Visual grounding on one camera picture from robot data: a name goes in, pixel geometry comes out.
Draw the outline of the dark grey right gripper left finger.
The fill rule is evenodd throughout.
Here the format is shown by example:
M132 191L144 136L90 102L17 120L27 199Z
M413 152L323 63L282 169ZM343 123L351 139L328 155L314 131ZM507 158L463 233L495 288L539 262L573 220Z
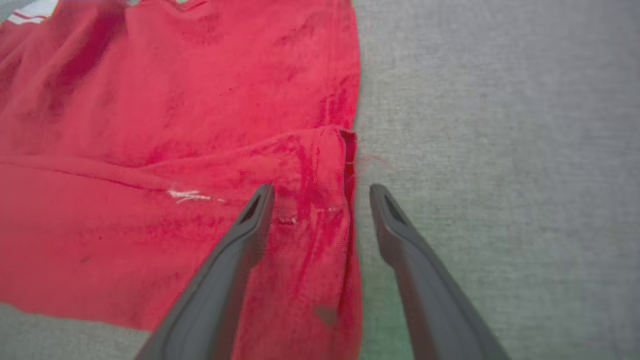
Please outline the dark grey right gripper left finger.
M138 360L230 360L247 283L265 252L274 187L263 184L215 244L137 354Z

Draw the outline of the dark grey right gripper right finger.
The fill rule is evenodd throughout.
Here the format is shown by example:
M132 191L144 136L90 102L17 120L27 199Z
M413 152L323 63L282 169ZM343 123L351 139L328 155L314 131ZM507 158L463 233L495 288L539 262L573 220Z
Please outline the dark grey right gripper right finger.
M445 264L375 183L369 203L382 259L393 269L416 360L507 360L509 355Z

